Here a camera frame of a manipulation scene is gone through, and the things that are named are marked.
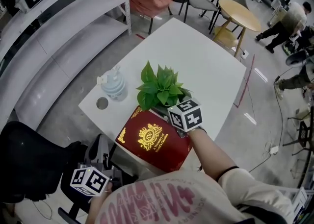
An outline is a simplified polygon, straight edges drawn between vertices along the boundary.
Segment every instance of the t-shirt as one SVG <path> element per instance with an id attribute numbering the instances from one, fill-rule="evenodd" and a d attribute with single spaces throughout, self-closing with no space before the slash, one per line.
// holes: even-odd
<path id="1" fill-rule="evenodd" d="M 265 223 L 248 207 L 262 209 L 264 216 L 266 211 L 274 213 L 282 220 L 277 224 L 293 222 L 288 198 L 237 168 L 218 183 L 202 172 L 176 171 L 123 186 L 104 201 L 95 223 L 234 224 L 252 217 L 257 224 Z"/>
<path id="2" fill-rule="evenodd" d="M 281 19 L 281 23 L 290 34 L 293 34 L 299 23 L 302 24 L 303 28 L 305 27 L 306 20 L 307 18 L 303 6 L 299 5 L 297 2 L 293 2 L 287 14 Z"/>

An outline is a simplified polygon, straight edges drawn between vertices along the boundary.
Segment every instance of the black pants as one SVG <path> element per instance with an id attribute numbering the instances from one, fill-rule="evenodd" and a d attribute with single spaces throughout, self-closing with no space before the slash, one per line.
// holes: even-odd
<path id="1" fill-rule="evenodd" d="M 293 90 L 296 88 L 302 88 L 310 83 L 309 77 L 306 73 L 306 67 L 303 66 L 298 75 L 289 79 L 282 79 L 279 81 L 280 90 Z"/>
<path id="2" fill-rule="evenodd" d="M 283 26 L 281 22 L 276 23 L 272 28 L 269 28 L 268 30 L 264 31 L 262 33 L 262 38 L 268 38 L 272 35 L 278 34 L 277 37 L 275 37 L 271 43 L 268 45 L 270 48 L 275 48 L 276 46 L 284 43 L 287 41 L 291 35 Z"/>

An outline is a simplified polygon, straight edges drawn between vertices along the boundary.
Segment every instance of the wrist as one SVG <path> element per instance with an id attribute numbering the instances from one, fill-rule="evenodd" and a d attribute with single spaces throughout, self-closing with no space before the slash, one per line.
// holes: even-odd
<path id="1" fill-rule="evenodd" d="M 194 138 L 198 138 L 198 136 L 200 136 L 200 135 L 203 135 L 203 134 L 207 135 L 207 132 L 205 131 L 205 129 L 203 129 L 201 127 L 197 127 L 195 129 L 189 131 L 187 134 L 193 140 Z"/>

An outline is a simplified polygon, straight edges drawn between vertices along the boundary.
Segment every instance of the red book cover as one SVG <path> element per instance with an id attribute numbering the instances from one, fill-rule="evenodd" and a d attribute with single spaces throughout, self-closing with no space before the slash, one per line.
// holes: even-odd
<path id="1" fill-rule="evenodd" d="M 179 170 L 192 149 L 189 137 L 150 111 L 138 106 L 116 141 L 137 157 L 169 173 Z"/>

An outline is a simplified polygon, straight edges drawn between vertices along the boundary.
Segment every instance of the concrete floor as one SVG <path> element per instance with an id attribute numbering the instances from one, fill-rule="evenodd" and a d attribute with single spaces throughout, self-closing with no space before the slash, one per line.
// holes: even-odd
<path id="1" fill-rule="evenodd" d="M 178 16 L 180 9 L 179 3 L 172 2 L 170 7 L 172 17 L 183 21 L 183 14 Z M 263 3 L 256 3 L 248 0 L 250 10 L 259 18 L 262 29 L 267 29 L 267 21 L 271 18 L 271 10 Z M 189 7 L 186 23 L 195 28 L 204 35 L 209 36 L 208 26 L 209 19 L 207 17 L 200 18 L 200 10 Z M 212 13 L 207 12 L 207 16 L 211 18 Z M 161 13 L 159 18 L 154 19 L 152 33 L 167 22 L 171 16 L 168 11 Z M 88 94 L 88 92 L 96 85 L 96 77 L 102 75 L 107 70 L 110 70 L 117 64 L 129 51 L 142 42 L 142 37 L 147 37 L 150 19 L 146 19 L 137 15 L 132 15 L 132 35 L 126 33 L 112 42 L 98 56 L 96 56 L 72 81 L 68 88 L 62 93 L 59 99 L 50 109 L 45 119 L 38 128 L 38 132 L 48 140 L 60 146 L 67 146 L 71 142 L 77 140 L 92 141 L 100 130 L 84 115 L 79 109 L 78 104 Z M 216 25 L 224 23 L 224 19 L 219 17 Z M 254 38 L 257 35 L 255 32 L 247 31 L 243 39 L 241 48 L 249 52 L 243 64 L 248 67 L 246 79 L 248 79 L 249 69 L 252 66 L 253 56 L 254 63 L 252 72 L 248 81 L 248 89 L 246 89 L 240 106 L 233 106 L 230 113 L 219 133 L 215 142 L 238 164 L 239 167 L 251 170 L 256 165 L 261 163 L 267 154 L 264 154 L 265 146 L 270 143 L 279 144 L 281 132 L 281 115 L 275 98 L 273 89 L 274 79 L 286 71 L 288 67 L 285 65 L 287 56 L 282 51 L 281 47 L 275 48 L 275 54 L 270 54 L 264 46 L 268 44 L 272 38 L 256 43 Z M 256 69 L 263 73 L 268 79 L 265 82 L 257 74 Z M 292 69 L 283 75 L 283 78 L 288 78 L 299 70 Z M 239 103 L 240 95 L 244 90 L 245 81 L 239 91 L 239 96 L 235 103 Z M 306 103 L 301 96 L 300 89 L 285 91 L 284 99 L 280 101 L 284 125 L 283 137 L 281 145 L 291 141 L 288 132 L 294 137 L 296 133 L 295 125 L 292 121 L 287 123 L 286 118 L 294 115 L 297 108 L 305 109 Z M 248 113 L 255 118 L 256 124 L 253 124 L 244 116 Z M 300 149 L 299 145 L 280 147 L 276 156 L 272 156 L 267 162 L 252 172 L 252 175 L 265 183 L 295 187 L 298 179 L 293 179 L 290 170 L 295 168 L 295 163 L 298 158 L 304 158 L 306 152 L 302 152 L 297 156 L 292 157 L 294 151 Z M 128 157 L 125 157 L 123 152 L 118 152 L 115 159 L 121 163 L 127 164 Z M 302 162 L 299 162 L 298 170 L 302 170 Z M 25 224 L 28 223 L 65 223 L 58 215 L 57 208 L 63 207 L 69 211 L 71 202 L 63 195 L 60 189 L 46 200 L 52 207 L 52 220 L 45 220 L 34 208 L 29 201 L 23 201 L 17 205 L 17 214 Z M 42 202 L 36 204 L 44 215 L 48 216 L 50 210 Z M 79 219 L 84 223 L 86 214 L 80 212 Z"/>

